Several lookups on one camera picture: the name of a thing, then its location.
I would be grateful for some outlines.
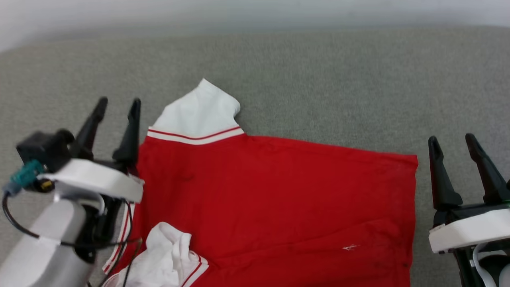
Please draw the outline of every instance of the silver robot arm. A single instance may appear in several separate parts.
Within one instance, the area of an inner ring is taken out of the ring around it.
[[[95,131],[107,100],[102,98],[76,140],[68,131],[36,132],[17,146],[23,168],[4,186],[3,210],[24,233],[0,268],[2,287],[83,287],[95,267],[96,250],[112,243],[123,203],[140,202],[143,181],[136,177],[140,101],[113,161],[94,160]],[[22,189],[54,192],[54,202],[31,228],[20,226],[7,202]]]

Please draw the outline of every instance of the robotic arm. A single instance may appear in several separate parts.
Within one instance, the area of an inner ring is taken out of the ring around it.
[[[446,173],[438,140],[428,140],[436,210],[430,246],[434,253],[453,253],[463,287],[510,286],[510,256],[480,259],[482,252],[510,249],[510,181],[506,183],[474,135],[466,134],[466,143],[485,189],[481,204],[463,205]]]
[[[3,210],[24,233],[0,268],[2,287],[83,287],[96,261],[96,251],[112,243],[122,204],[140,202],[143,181],[138,179],[139,99],[128,114],[129,124],[113,161],[96,160],[92,146],[108,100],[99,100],[76,136],[67,130],[35,132],[17,145],[23,168],[3,188]],[[48,206],[28,230],[8,210],[8,199],[22,189],[54,192]]]

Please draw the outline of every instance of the red stripe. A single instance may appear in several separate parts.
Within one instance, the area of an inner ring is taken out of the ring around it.
[[[195,274],[195,272],[198,270],[198,268],[200,268],[201,265],[202,265],[202,257],[198,256],[198,266],[195,268],[195,270],[193,270],[193,272],[191,272],[190,276],[188,276],[188,278],[186,278],[186,280],[183,282],[183,284],[181,286],[186,285],[186,282],[188,282],[188,280],[191,278],[191,276],[193,276],[193,274]]]
[[[228,129],[228,130],[224,130],[224,131],[221,131],[221,132],[218,132],[218,133],[215,133],[215,134],[211,134],[211,135],[208,135],[208,136],[203,136],[203,137],[188,137],[188,136],[185,136],[185,135],[174,134],[174,133],[166,133],[166,132],[157,131],[157,130],[151,130],[151,129],[149,129],[149,132],[160,133],[160,134],[165,134],[165,135],[172,135],[172,136],[177,136],[177,137],[182,137],[182,138],[187,138],[187,139],[205,139],[205,138],[213,137],[215,135],[219,135],[219,134],[226,133],[226,132],[229,132],[229,131],[237,130],[237,129],[240,129],[240,128],[241,127],[235,127],[235,128],[231,128],[231,129]]]
[[[121,236],[121,238],[120,238],[120,241],[124,241],[124,235],[125,235],[125,233],[126,233],[126,229],[128,228],[128,221],[129,221],[129,219],[127,218],[128,216],[129,216],[129,213],[127,213],[127,214],[126,214],[126,223],[124,224],[124,228],[122,229],[122,236]],[[115,255],[113,256],[112,261],[110,261],[110,263],[109,263],[109,264],[106,266],[106,268],[105,268],[105,273],[108,273],[108,268],[110,268],[110,266],[112,265],[112,263],[115,261],[115,258],[117,257],[117,254],[119,254],[119,252],[120,252],[120,246],[119,246],[119,245],[117,245],[116,249],[117,249],[117,250],[115,251]]]

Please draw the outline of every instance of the gray couch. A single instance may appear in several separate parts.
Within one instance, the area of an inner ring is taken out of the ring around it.
[[[110,99],[94,152],[119,143],[142,99],[142,134],[202,77],[241,103],[253,135],[417,154],[413,286],[460,286],[452,255],[434,255],[428,230],[427,139],[436,135],[465,203],[483,189],[464,134],[474,133],[510,176],[510,30],[436,28],[70,41],[0,55],[2,180],[20,166],[15,144],[37,129],[76,132],[98,97]],[[30,224],[50,196],[23,194],[12,211]],[[0,260],[20,234],[0,219]],[[101,261],[109,256],[101,254]],[[92,282],[97,284],[97,268]]]

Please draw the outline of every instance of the white trim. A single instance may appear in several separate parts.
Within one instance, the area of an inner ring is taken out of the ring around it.
[[[136,204],[130,204],[129,207],[131,209],[131,215],[134,218]],[[126,237],[128,236],[128,233],[131,229],[131,224],[129,221],[129,214],[127,211],[128,211],[128,209],[126,208],[126,205],[124,205],[124,214],[122,215],[122,224],[120,225],[120,231],[119,231],[119,236],[117,237],[117,242],[126,240]],[[102,270],[104,271],[105,274],[107,274],[110,271],[110,268],[112,268],[114,261],[117,259],[117,256],[115,256],[115,254],[117,253],[117,250],[119,250],[119,248],[120,248],[120,245],[115,246],[115,248],[113,249],[112,255],[110,255],[110,258],[103,265]]]
[[[186,281],[186,284],[182,285],[182,287],[190,287],[207,270],[207,268],[209,268],[207,260],[202,256],[199,257],[201,263],[198,264],[200,264],[200,267],[198,267],[198,269],[192,273],[190,277],[188,277],[188,281]]]
[[[108,280],[106,280],[105,284],[103,284],[102,287],[115,287],[117,286],[117,277],[119,277],[119,274],[114,274],[112,276],[110,276],[110,278],[108,278]]]
[[[220,134],[217,134],[217,135],[214,135],[211,137],[207,137],[207,138],[203,138],[203,139],[189,139],[189,138],[180,137],[180,136],[176,136],[176,135],[167,135],[167,134],[161,134],[161,133],[152,132],[152,131],[149,131],[147,133],[147,136],[162,139],[162,140],[177,141],[177,142],[182,142],[184,144],[198,146],[198,145],[210,144],[215,141],[219,141],[222,139],[226,139],[226,138],[233,137],[236,135],[241,135],[241,134],[244,134],[244,131],[241,128],[239,128],[239,129],[220,133]]]

